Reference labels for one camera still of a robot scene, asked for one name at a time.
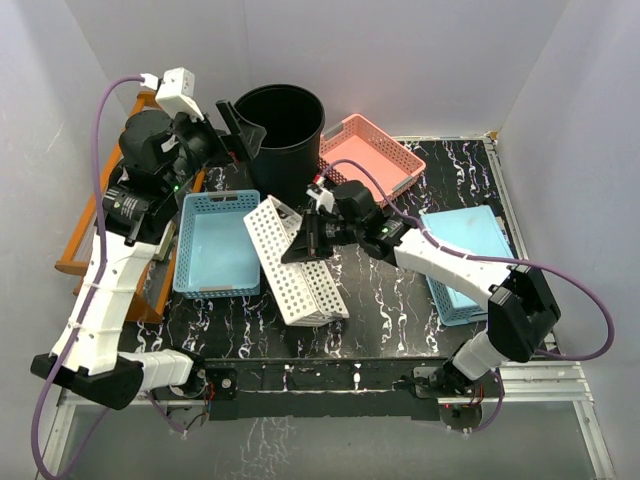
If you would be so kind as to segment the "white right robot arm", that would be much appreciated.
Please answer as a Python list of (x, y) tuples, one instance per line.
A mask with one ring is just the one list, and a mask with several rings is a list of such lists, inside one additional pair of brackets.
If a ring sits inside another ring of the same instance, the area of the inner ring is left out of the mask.
[(483, 331), (465, 341), (442, 366), (411, 384), (424, 391), (471, 395), (482, 376), (503, 363), (528, 362), (561, 317), (541, 269), (512, 259), (478, 260), (471, 252), (431, 236), (421, 220), (384, 211), (359, 181), (332, 190), (317, 179), (307, 187), (313, 205), (304, 212), (284, 264), (330, 258), (337, 246), (356, 244), (370, 257), (413, 270), (473, 300), (487, 314)]

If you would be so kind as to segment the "large blue perforated basket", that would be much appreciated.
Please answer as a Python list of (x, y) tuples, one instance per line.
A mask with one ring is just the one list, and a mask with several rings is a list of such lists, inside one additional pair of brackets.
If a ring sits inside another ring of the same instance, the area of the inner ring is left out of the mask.
[[(452, 244), (453, 249), (514, 257), (504, 222), (489, 205), (428, 213), (421, 220), (434, 237)], [(432, 278), (426, 280), (442, 325), (455, 327), (487, 319), (487, 314), (469, 297)]]

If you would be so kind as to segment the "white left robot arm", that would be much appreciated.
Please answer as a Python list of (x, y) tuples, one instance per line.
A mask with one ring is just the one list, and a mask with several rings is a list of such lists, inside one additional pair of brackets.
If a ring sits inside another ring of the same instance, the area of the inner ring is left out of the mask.
[(98, 190), (94, 251), (76, 304), (52, 350), (33, 358), (32, 374), (113, 410), (159, 387), (186, 399), (204, 392), (207, 376), (190, 355), (122, 354), (118, 344), (140, 277), (178, 212), (177, 192), (205, 167), (252, 161), (267, 135), (230, 102), (216, 107), (226, 132), (163, 106), (126, 121), (122, 158)]

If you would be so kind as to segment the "white perforated plastic basket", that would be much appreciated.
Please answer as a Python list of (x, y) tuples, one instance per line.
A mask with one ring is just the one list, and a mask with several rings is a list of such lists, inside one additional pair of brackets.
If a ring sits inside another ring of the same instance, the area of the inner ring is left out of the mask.
[(320, 327), (349, 317), (325, 262), (281, 262), (302, 224), (301, 215), (268, 196), (243, 221), (286, 325)]

